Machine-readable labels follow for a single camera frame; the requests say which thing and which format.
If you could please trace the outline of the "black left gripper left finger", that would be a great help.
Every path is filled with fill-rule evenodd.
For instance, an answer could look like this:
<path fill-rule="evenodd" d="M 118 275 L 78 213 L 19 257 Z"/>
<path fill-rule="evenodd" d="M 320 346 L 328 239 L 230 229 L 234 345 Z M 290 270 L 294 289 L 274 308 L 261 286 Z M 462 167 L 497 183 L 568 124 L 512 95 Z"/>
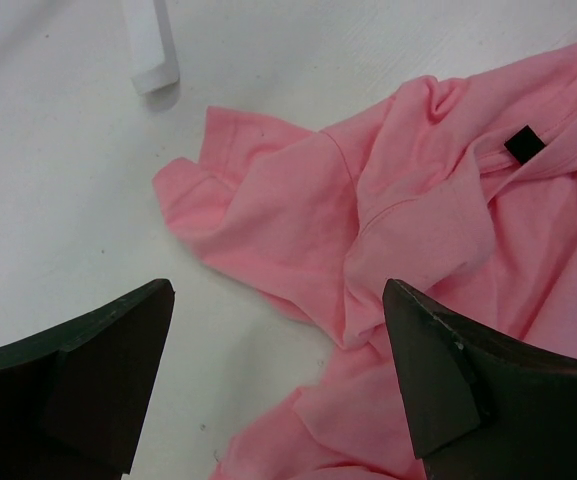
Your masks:
<path fill-rule="evenodd" d="M 174 301 L 155 279 L 0 347 L 0 479 L 130 473 Z"/>

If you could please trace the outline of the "pink t shirt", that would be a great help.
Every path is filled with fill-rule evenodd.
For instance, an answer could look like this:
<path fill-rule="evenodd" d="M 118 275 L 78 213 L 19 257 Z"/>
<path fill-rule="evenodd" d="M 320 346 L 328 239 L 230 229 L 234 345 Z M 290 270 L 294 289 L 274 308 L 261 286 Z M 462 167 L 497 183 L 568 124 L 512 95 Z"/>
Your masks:
<path fill-rule="evenodd" d="M 236 435 L 217 479 L 420 479 L 381 302 L 400 279 L 577 357 L 577 43 L 423 76 L 313 132 L 222 108 L 153 180 L 207 266 L 334 342 L 321 382 Z"/>

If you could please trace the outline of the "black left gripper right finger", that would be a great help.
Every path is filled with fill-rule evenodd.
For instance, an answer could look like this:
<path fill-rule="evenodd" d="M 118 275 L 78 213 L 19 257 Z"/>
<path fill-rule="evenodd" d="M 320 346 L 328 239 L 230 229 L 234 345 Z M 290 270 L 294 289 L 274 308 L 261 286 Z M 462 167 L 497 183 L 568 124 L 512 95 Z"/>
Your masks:
<path fill-rule="evenodd" d="M 429 479 L 577 479 L 577 359 L 516 340 L 400 280 L 385 324 Z"/>

